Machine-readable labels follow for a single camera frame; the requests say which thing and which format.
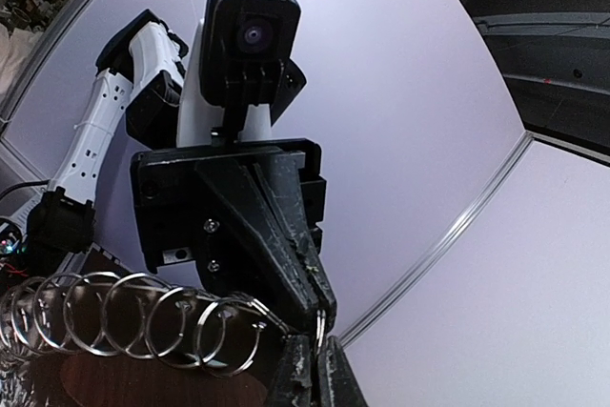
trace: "black cable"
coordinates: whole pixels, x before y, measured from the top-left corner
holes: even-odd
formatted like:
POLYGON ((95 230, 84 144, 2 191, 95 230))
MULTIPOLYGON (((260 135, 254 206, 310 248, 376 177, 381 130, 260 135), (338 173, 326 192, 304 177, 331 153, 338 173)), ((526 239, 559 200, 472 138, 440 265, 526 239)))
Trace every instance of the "black cable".
POLYGON ((3 192, 0 193, 0 200, 4 199, 7 195, 13 191, 21 190, 23 188, 31 188, 34 186, 45 186, 49 184, 49 180, 40 181, 25 181, 23 183, 17 183, 16 185, 9 186, 3 192))

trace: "white cloth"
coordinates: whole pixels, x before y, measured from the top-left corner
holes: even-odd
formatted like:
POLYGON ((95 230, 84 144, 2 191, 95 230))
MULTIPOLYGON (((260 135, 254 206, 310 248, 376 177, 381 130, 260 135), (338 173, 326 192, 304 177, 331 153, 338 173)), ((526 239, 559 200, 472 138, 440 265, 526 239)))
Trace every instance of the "white cloth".
POLYGON ((20 29, 9 34, 7 28, 0 24, 0 107, 40 35, 42 32, 20 29))

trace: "screw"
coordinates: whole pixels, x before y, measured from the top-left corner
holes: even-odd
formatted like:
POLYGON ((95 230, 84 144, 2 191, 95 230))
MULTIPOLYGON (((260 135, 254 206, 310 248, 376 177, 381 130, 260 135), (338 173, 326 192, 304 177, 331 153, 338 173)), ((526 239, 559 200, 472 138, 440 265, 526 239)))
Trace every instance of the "screw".
POLYGON ((203 223, 203 230, 208 234, 214 234, 220 228, 220 223, 215 219, 208 219, 203 223))
POLYGON ((208 270, 213 274, 218 272, 220 270, 220 264, 218 264, 218 261, 214 261, 214 260, 210 261, 208 263, 208 270))

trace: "white wall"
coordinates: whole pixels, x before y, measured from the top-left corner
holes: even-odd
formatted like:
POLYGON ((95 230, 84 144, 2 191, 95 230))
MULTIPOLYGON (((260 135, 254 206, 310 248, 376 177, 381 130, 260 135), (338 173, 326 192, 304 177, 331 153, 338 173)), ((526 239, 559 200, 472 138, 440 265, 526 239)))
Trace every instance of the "white wall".
POLYGON ((535 143, 348 351, 372 407, 607 406, 610 169, 535 143))
MULTIPOLYGON (((324 149, 323 258, 339 298, 340 332, 480 193, 523 127, 458 0, 298 1, 303 17, 294 59, 309 85, 275 134, 307 136, 324 149)), ((145 8, 191 39, 204 2, 94 0, 32 85, 9 142, 52 174, 106 40, 145 8)), ((137 146, 121 133, 112 150, 98 234, 141 269, 127 172, 137 146)), ((191 281, 192 270, 166 275, 191 281), (191 280, 182 277, 187 271, 191 280)))

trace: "camera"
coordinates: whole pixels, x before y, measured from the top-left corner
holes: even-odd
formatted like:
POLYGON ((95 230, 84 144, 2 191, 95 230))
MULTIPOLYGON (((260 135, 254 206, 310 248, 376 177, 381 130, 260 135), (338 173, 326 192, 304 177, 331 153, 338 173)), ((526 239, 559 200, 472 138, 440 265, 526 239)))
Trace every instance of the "camera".
POLYGON ((251 105, 268 104, 276 121, 305 86, 290 59, 300 14, 296 0, 208 0, 201 93, 225 109, 227 136, 243 130, 251 105))

